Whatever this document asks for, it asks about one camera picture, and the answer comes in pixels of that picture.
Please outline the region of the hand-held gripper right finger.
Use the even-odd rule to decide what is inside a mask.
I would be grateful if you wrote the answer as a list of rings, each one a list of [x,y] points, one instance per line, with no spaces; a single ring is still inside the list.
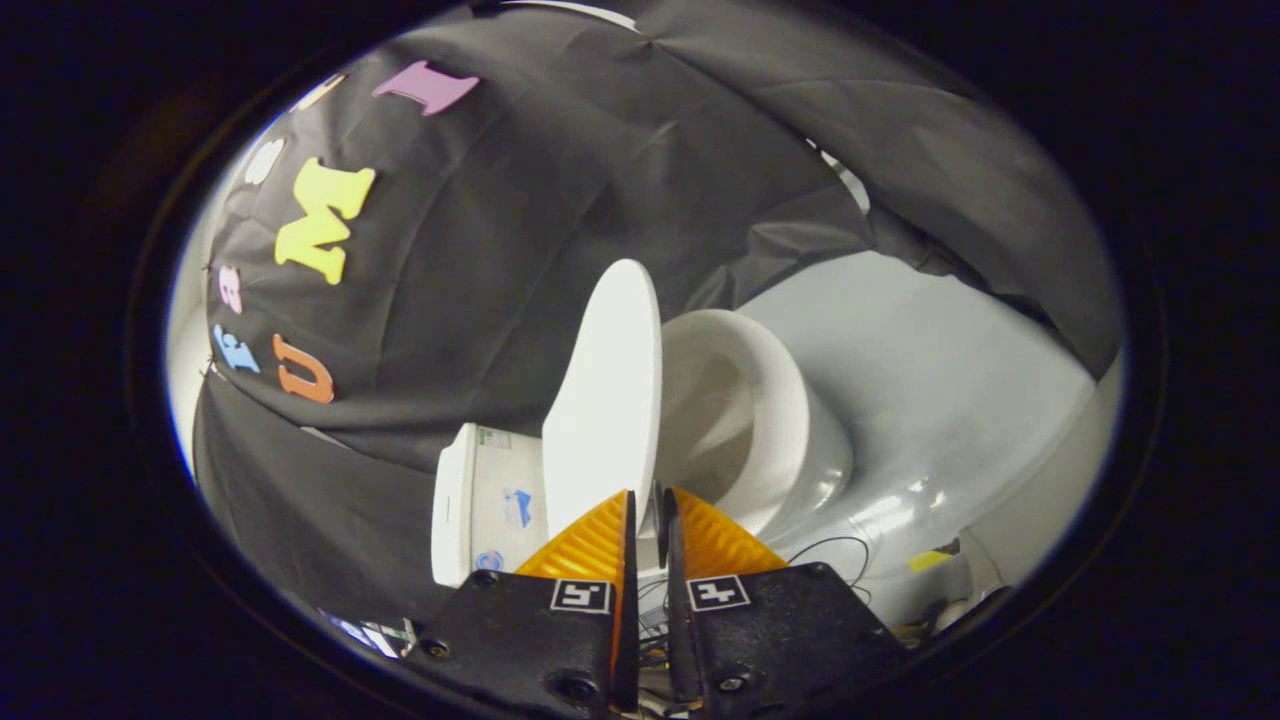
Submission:
[[[908,648],[826,562],[794,564],[687,489],[664,489],[669,682],[690,719],[810,719]]]

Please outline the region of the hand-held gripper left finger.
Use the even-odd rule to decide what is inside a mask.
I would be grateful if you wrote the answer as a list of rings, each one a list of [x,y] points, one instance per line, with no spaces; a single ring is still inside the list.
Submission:
[[[515,570],[472,571],[406,665],[495,719],[612,719],[637,707],[636,498],[622,489]]]

